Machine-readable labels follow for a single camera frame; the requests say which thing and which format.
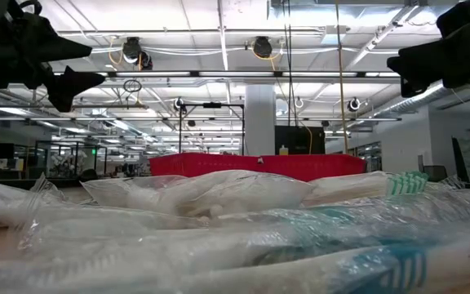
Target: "fluorescent light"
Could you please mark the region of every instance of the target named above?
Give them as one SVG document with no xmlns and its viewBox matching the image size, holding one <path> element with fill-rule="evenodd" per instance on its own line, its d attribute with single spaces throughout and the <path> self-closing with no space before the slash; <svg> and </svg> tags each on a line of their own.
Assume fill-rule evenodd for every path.
<svg viewBox="0 0 470 294">
<path fill-rule="evenodd" d="M 116 127 L 121 128 L 125 131 L 128 131 L 130 129 L 127 124 L 118 120 L 112 122 L 112 124 L 114 124 Z"/>
<path fill-rule="evenodd" d="M 25 118 L 0 118 L 0 121 L 24 121 Z"/>
<path fill-rule="evenodd" d="M 113 69 L 115 71 L 118 71 L 118 69 L 116 69 L 115 66 L 113 66 L 113 65 L 105 65 L 105 67 L 107 67 L 109 69 Z"/>
<path fill-rule="evenodd" d="M 118 77 L 133 78 L 133 77 L 175 77 L 185 76 L 189 77 L 189 72 L 157 72 L 157 71 L 136 71 L 136 72 L 117 72 Z"/>
<path fill-rule="evenodd" d="M 221 146 L 221 145 L 227 145 L 227 146 L 233 146 L 234 144 L 231 144 L 230 142 L 211 142 L 211 143 L 198 143 L 197 145 L 205 145 L 205 146 Z"/>
<path fill-rule="evenodd" d="M 360 118 L 360 119 L 361 119 L 361 122 L 397 122 L 397 121 L 400 121 L 399 118 Z"/>
<path fill-rule="evenodd" d="M 217 133 L 231 133 L 231 134 L 242 134 L 242 131 L 230 131 L 230 130 L 218 130 L 218 131 L 182 131 L 183 134 L 202 133 L 202 134 L 217 134 Z"/>
<path fill-rule="evenodd" d="M 49 122 L 39 122 L 39 123 L 41 123 L 43 126 L 57 128 L 57 126 L 56 126 L 56 125 L 53 125 L 53 124 L 51 124 L 51 123 L 49 123 Z"/>
<path fill-rule="evenodd" d="M 399 78 L 398 73 L 366 73 L 367 78 Z"/>
<path fill-rule="evenodd" d="M 0 107 L 0 111 L 6 112 L 8 114 L 17 114 L 17 115 L 28 115 L 29 113 L 21 110 L 21 109 L 14 109 L 10 107 Z"/>
<path fill-rule="evenodd" d="M 284 76 L 289 77 L 290 73 L 284 72 Z M 292 72 L 291 77 L 339 77 L 340 72 Z M 343 77 L 356 77 L 357 73 L 342 72 Z"/>
<path fill-rule="evenodd" d="M 30 118 L 30 120 L 34 121 L 69 121 L 71 118 Z"/>
<path fill-rule="evenodd" d="M 75 132 L 75 133 L 78 133 L 78 134 L 82 134 L 82 133 L 88 132 L 88 131 L 85 130 L 85 129 L 80 129 L 80 128 L 76 128 L 76 127 L 66 127 L 65 130 L 66 130 L 66 131 Z"/>
<path fill-rule="evenodd" d="M 274 72 L 199 72 L 201 77 L 273 77 Z"/>
<path fill-rule="evenodd" d="M 116 118 L 75 118 L 78 121 L 114 121 Z"/>
</svg>

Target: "plastic wrapper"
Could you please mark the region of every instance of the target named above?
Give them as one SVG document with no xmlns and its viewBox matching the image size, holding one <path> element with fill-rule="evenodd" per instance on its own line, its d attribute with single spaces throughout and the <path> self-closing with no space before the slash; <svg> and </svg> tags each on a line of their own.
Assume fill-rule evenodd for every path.
<svg viewBox="0 0 470 294">
<path fill-rule="evenodd" d="M 153 185 L 154 181 L 165 184 Z M 297 208 L 313 189 L 302 181 L 255 171 L 217 171 L 189 179 L 98 180 L 83 185 L 100 205 L 208 217 Z"/>
<path fill-rule="evenodd" d="M 302 204 L 306 207 L 336 203 L 355 198 L 384 196 L 390 175 L 375 171 L 360 175 L 334 176 L 309 182 L 315 186 Z"/>
<path fill-rule="evenodd" d="M 34 203 L 44 202 L 28 206 L 37 215 L 53 208 Z M 382 293 L 470 282 L 470 268 L 450 270 L 470 266 L 466 190 L 221 216 L 209 229 L 129 231 L 118 216 L 115 230 L 51 213 L 50 224 L 24 227 L 20 259 L 0 261 L 0 292 Z"/>
<path fill-rule="evenodd" d="M 378 223 L 441 223 L 470 220 L 470 189 L 440 190 L 433 193 L 393 197 L 357 198 L 303 210 L 275 209 L 221 216 L 229 223 L 273 223 L 277 221 L 313 221 L 328 225 L 364 225 Z"/>
<path fill-rule="evenodd" d="M 0 185 L 0 226 L 12 226 L 22 220 L 23 216 L 19 213 L 20 205 L 22 205 L 27 195 L 39 189 L 49 195 L 48 198 L 44 199 L 51 201 L 56 198 L 62 201 L 62 193 L 55 187 L 48 185 L 44 176 L 36 182 L 31 191 Z"/>
<path fill-rule="evenodd" d="M 376 235 L 375 229 L 366 227 L 320 233 L 325 235 L 325 241 L 318 246 L 325 252 L 317 254 L 307 254 L 314 251 L 308 250 L 308 240 L 301 238 L 299 232 L 281 232 L 278 227 L 188 230 L 146 236 L 135 242 L 122 239 L 84 243 L 71 251 L 34 252 L 27 262 L 0 262 L 0 291 L 114 289 L 128 293 L 131 287 L 142 284 L 150 292 L 341 293 L 360 289 L 378 293 L 373 291 L 383 290 L 382 286 L 390 291 L 400 289 L 399 283 L 426 287 L 433 279 L 440 282 L 454 274 L 470 282 L 470 269 L 447 272 L 448 267 L 441 268 L 438 263 L 448 256 L 458 259 L 453 265 L 468 261 L 470 266 L 470 222 L 396 225 L 378 230 L 383 233 Z M 315 232 L 309 239 L 317 239 Z M 383 239 L 384 234 L 394 237 Z M 350 240 L 360 242 L 337 250 L 335 244 L 352 245 Z M 282 252 L 276 262 L 263 262 L 264 256 L 269 258 L 273 251 L 284 247 L 294 250 Z M 415 273 L 396 273 L 402 265 L 406 272 Z M 384 285 L 385 276 L 392 271 L 397 278 L 387 278 Z"/>
<path fill-rule="evenodd" d="M 196 229 L 208 226 L 196 218 L 171 216 L 116 207 L 52 203 L 51 192 L 30 195 L 21 207 L 25 215 L 14 228 L 21 249 L 60 243 L 85 243 L 111 238 L 137 237 L 156 229 Z"/>
</svg>

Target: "bottle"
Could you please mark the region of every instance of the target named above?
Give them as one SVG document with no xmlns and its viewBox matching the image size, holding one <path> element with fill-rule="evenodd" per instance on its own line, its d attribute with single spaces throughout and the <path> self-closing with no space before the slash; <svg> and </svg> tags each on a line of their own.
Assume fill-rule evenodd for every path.
<svg viewBox="0 0 470 294">
<path fill-rule="evenodd" d="M 289 154 L 289 150 L 287 147 L 285 147 L 284 145 L 278 150 L 278 154 L 279 155 L 287 155 Z"/>
</svg>

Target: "white pillar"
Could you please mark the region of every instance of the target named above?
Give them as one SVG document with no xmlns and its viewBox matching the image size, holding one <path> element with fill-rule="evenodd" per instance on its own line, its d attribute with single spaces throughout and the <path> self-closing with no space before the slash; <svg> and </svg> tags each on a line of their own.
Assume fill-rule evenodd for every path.
<svg viewBox="0 0 470 294">
<path fill-rule="evenodd" d="M 247 85 L 245 155 L 275 154 L 275 87 Z"/>
</svg>

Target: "red bin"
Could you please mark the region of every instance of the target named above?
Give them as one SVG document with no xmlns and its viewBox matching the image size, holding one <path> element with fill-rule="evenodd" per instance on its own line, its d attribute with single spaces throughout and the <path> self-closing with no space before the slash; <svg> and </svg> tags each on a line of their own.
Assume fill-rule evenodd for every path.
<svg viewBox="0 0 470 294">
<path fill-rule="evenodd" d="M 210 172 L 247 170 L 311 181 L 363 173 L 366 161 L 345 154 L 256 157 L 186 153 L 151 158 L 150 167 L 154 176 L 201 176 Z"/>
</svg>

